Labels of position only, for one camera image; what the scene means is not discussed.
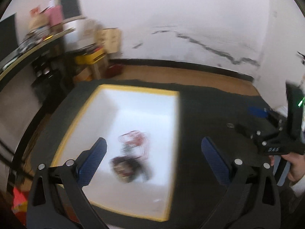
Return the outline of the person right hand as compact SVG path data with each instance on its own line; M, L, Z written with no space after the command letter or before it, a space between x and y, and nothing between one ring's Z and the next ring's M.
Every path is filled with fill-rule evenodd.
M294 184L299 182L305 173L304 155L290 152L287 155L281 155L281 158L291 164L290 171L287 175L288 179Z

